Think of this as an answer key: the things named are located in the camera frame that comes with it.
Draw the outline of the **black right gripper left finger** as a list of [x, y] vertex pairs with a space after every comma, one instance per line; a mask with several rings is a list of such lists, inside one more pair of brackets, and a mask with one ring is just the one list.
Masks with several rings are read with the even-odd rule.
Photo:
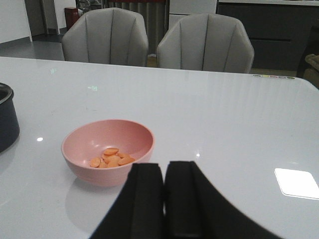
[[161, 239], [163, 179], [155, 163], [135, 163], [92, 239]]

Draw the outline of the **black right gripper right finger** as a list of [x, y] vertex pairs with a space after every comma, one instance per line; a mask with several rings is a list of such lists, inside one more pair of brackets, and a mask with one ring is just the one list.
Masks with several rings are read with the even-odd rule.
[[193, 161], [172, 161], [165, 175], [168, 239], [276, 239], [231, 204]]

